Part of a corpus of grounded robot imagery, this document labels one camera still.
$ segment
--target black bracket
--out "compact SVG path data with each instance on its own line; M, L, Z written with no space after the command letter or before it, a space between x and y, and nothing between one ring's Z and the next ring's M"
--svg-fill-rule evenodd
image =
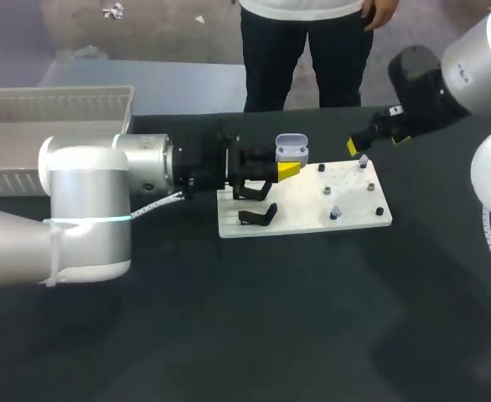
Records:
M253 201L264 201L271 190L272 184L270 182L264 182L262 189L254 190L253 188L247 188L242 182L239 186L232 188L233 199L251 199Z
M251 211L238 212L240 224L257 224L259 226L269 226L277 214L277 204L273 203L264 215L255 214Z

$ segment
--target floor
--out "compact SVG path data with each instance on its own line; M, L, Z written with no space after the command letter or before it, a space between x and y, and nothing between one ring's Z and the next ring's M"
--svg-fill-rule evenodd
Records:
M88 45L112 59L241 64L240 8L230 0L125 0L125 17L101 16L108 0L42 0L60 55ZM401 49L424 44L437 54L491 10L491 0L401 0L393 20L375 35L362 85L363 104L396 102L387 65ZM203 17L204 23L197 17ZM308 50L301 58L286 108L318 106Z

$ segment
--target white pegboard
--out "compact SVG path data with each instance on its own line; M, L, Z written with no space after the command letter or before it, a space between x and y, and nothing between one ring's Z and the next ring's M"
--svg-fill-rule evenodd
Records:
M307 165L295 177L274 184L266 200L234 200L232 188L218 191L218 220L220 236L224 239L238 237L294 235L300 233L329 232L335 230L365 229L389 226L392 215L381 189L380 180L370 161L367 168L357 161L325 163L325 171L318 164ZM369 183L375 185L368 191ZM246 187L260 189L261 182L248 182ZM324 188L331 194L325 195ZM265 214L268 207L277 203L277 214L270 226L240 224L238 211ZM331 220L330 212L338 205L343 216ZM378 207L384 209L376 216Z

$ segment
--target metal cylinder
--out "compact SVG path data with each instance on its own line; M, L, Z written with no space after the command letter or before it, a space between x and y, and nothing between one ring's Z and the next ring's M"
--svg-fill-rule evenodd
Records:
M67 147L50 164L51 221L61 229L58 282L106 281L131 259L128 160L124 152Z
M491 13L447 49L442 75L461 106L474 115L491 113Z
M50 137L39 152L39 178L50 195L49 165L54 152L65 147L92 146L123 151L133 195L167 195L173 190L173 144L167 134L103 134Z
M125 135L116 139L130 167L132 194L163 195L173 190L173 144L167 134Z

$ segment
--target black table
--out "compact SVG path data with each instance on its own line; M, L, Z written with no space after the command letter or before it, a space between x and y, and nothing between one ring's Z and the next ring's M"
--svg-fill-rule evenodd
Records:
M311 162L347 159L373 110L144 116L136 133L302 132ZM491 256L469 168L471 119L369 152L389 228L218 237L215 196L133 224L119 280L0 291L0 400L491 401ZM49 216L46 199L0 209Z

